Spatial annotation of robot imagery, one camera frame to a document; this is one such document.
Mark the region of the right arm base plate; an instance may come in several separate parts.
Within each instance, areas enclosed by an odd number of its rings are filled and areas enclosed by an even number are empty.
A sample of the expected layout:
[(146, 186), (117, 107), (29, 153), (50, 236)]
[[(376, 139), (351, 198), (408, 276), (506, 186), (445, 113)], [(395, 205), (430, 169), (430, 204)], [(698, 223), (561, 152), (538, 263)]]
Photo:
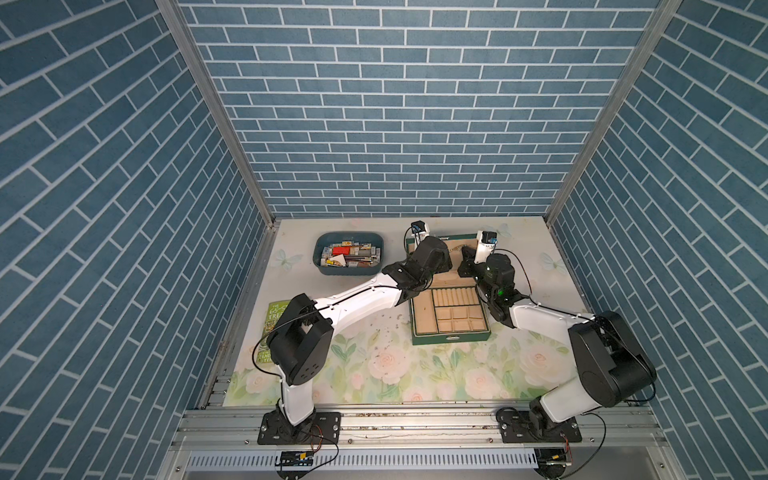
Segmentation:
[(537, 410), (503, 407), (495, 418), (504, 443), (579, 443), (582, 435), (574, 418), (554, 423)]

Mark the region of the blue plastic tray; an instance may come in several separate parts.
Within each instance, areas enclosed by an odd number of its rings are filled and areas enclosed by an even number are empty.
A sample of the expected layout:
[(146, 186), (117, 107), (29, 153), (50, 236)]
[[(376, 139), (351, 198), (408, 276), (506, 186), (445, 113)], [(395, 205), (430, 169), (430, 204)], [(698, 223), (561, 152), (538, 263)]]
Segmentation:
[[(350, 255), (344, 255), (345, 267), (327, 266), (332, 248), (351, 246)], [(316, 241), (313, 262), (324, 275), (372, 276), (382, 267), (383, 238), (374, 232), (336, 231), (322, 234)]]

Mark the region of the left controller board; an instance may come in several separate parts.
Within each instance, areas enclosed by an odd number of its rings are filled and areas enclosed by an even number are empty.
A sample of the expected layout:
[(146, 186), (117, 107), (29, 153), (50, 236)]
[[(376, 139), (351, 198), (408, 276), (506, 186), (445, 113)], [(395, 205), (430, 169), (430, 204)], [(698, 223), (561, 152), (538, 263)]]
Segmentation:
[(275, 465), (279, 471), (291, 468), (310, 469), (314, 466), (314, 456), (312, 451), (282, 451)]

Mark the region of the green jewelry box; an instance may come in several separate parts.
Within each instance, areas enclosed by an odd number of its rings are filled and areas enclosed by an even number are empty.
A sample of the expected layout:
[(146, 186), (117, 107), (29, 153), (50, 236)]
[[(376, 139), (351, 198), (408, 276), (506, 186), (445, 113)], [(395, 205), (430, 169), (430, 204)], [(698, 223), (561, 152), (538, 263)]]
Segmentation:
[(491, 331), (475, 280), (458, 274), (462, 248), (475, 249), (478, 240), (469, 234), (441, 240), (449, 249), (452, 268), (436, 274), (429, 288), (409, 301), (412, 343), (423, 346), (486, 341)]

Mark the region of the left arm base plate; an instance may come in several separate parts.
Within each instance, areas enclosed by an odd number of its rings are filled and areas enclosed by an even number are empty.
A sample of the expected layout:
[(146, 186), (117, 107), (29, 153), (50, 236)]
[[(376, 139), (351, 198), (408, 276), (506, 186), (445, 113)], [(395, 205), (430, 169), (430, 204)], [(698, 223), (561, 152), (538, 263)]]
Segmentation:
[(338, 412), (313, 412), (298, 425), (275, 409), (263, 416), (257, 443), (259, 445), (308, 445), (315, 442), (337, 443), (340, 434), (341, 414)]

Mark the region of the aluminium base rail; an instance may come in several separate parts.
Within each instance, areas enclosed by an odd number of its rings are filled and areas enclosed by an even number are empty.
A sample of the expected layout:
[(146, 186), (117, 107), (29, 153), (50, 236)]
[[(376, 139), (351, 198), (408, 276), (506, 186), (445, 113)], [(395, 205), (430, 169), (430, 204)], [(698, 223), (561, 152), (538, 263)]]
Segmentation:
[[(259, 445), (266, 408), (190, 410), (160, 470), (163, 479), (680, 479), (683, 469), (646, 407), (576, 418), (579, 443), (504, 443), (495, 414), (520, 403), (323, 405), (341, 414), (337, 443)], [(312, 451), (314, 466), (279, 471), (282, 451)]]

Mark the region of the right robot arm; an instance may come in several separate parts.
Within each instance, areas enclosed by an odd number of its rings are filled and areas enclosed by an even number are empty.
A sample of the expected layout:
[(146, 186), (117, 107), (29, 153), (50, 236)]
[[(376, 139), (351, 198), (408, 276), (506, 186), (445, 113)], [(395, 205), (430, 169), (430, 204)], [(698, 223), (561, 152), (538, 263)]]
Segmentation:
[(516, 288), (508, 256), (483, 246), (464, 246), (461, 254), (458, 274), (475, 281), (494, 320), (555, 340), (573, 355), (576, 374), (530, 402), (532, 427), (550, 430), (577, 415), (613, 407), (656, 381), (655, 367), (620, 314), (586, 317), (545, 306)]

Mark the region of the floral table mat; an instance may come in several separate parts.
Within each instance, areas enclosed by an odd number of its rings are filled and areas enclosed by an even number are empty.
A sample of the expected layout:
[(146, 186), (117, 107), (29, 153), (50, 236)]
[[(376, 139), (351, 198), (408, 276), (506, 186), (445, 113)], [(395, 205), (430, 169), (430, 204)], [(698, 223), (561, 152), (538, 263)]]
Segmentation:
[[(513, 254), (518, 289), (538, 302), (570, 312), (585, 307), (555, 242), (539, 217), (432, 218), (440, 236), (498, 235)], [(255, 368), (251, 355), (263, 345), (267, 318), (278, 301), (298, 294), (326, 297), (358, 284), (351, 276), (328, 276), (313, 261), (319, 237), (334, 231), (374, 232), (383, 239), (383, 260), (403, 259), (407, 218), (301, 219), (281, 222), (269, 252), (236, 365), (225, 379), (223, 403), (273, 406), (280, 388), (273, 366)], [(532, 399), (576, 375), (568, 346), (538, 333), (490, 326), (485, 341), (416, 345), (407, 305), (378, 312), (345, 329), (330, 347), (313, 381), (318, 404)]]

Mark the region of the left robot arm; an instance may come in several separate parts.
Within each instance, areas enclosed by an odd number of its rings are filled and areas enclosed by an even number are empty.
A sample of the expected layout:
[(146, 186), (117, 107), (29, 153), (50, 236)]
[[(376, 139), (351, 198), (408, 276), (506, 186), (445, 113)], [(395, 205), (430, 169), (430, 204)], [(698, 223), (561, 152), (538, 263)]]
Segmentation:
[(314, 415), (312, 379), (324, 366), (335, 335), (379, 311), (417, 297), (435, 275), (451, 268), (445, 242), (426, 236), (404, 260), (382, 268), (369, 281), (326, 298), (300, 294), (291, 299), (266, 336), (280, 377), (281, 397), (276, 407), (279, 419), (297, 427)]

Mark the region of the red box in tray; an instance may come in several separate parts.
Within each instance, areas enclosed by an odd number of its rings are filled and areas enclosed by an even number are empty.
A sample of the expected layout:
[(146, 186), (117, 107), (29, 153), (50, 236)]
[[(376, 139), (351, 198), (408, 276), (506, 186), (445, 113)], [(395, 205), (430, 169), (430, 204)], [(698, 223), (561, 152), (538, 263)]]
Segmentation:
[(336, 246), (332, 248), (333, 256), (350, 255), (350, 253), (351, 253), (351, 246)]

